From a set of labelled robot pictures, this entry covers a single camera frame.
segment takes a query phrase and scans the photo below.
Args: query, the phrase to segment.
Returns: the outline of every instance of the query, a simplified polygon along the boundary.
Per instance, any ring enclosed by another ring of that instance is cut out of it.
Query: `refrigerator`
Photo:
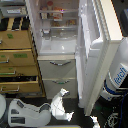
[[[74,56],[78,105],[89,116],[122,40],[112,1],[25,1],[38,58]]]

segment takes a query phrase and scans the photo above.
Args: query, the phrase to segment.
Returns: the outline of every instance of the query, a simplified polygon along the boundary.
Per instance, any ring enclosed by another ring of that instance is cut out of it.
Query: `shelf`
[[[63,17],[62,18],[62,21],[63,20],[77,20],[78,17]],[[42,20],[51,20],[51,21],[54,21],[54,18],[53,17],[49,17],[48,19],[42,19]]]
[[[39,55],[61,55],[74,54],[77,39],[72,40],[42,40],[42,46]]]
[[[77,29],[78,26],[66,26],[66,27],[51,27],[51,29]]]
[[[74,26],[66,26],[66,27],[50,27],[50,28],[45,28],[45,27],[42,27],[42,29],[51,29],[51,30],[58,30],[58,29],[61,29],[61,30],[64,30],[64,29],[70,29],[70,30],[74,30],[74,29],[77,29],[78,26],[77,25],[74,25]]]
[[[52,39],[55,38],[55,39],[57,39],[57,40],[71,40],[71,39],[73,39],[73,38],[77,38],[77,35],[74,35],[74,36],[72,36],[72,37],[51,36],[51,38],[52,38]]]
[[[67,10],[40,10],[39,13],[73,13],[78,12],[78,9],[67,9]]]

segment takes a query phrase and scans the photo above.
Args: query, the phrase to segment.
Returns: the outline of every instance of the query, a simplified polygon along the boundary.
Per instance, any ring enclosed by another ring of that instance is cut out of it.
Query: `open refrigerator door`
[[[81,0],[76,46],[79,107],[89,116],[122,34],[111,0]]]

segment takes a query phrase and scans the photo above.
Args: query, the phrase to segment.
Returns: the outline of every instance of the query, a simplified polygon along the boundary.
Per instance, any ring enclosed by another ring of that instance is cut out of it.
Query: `refrigerator shelf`
[[[77,20],[78,17],[63,17],[62,18],[62,21],[63,20]],[[50,21],[54,21],[54,18],[51,16],[51,17],[48,17],[47,19],[42,19],[42,20],[50,20]]]
[[[39,55],[73,55],[75,54],[76,41],[75,38],[69,40],[43,39]]]
[[[40,10],[39,13],[76,13],[78,9],[65,9],[65,10]]]
[[[77,25],[73,25],[73,26],[62,26],[62,27],[50,27],[51,30],[76,30],[78,29],[78,26]]]

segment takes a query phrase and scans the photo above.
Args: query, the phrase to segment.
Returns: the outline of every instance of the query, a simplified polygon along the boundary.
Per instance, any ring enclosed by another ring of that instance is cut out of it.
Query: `wooden drawer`
[[[28,31],[0,32],[0,49],[31,48]]]
[[[47,78],[76,78],[75,60],[45,61],[39,60],[43,79]]]
[[[0,93],[28,93],[28,92],[40,92],[38,77],[35,81],[0,83]]]
[[[36,65],[22,67],[0,67],[0,77],[37,76]]]
[[[61,88],[70,91],[70,95],[65,98],[77,98],[77,80],[76,79],[62,79],[62,80],[43,80],[46,96],[52,99]]]
[[[27,66],[34,65],[34,58],[31,49],[27,50],[1,50],[1,66]]]

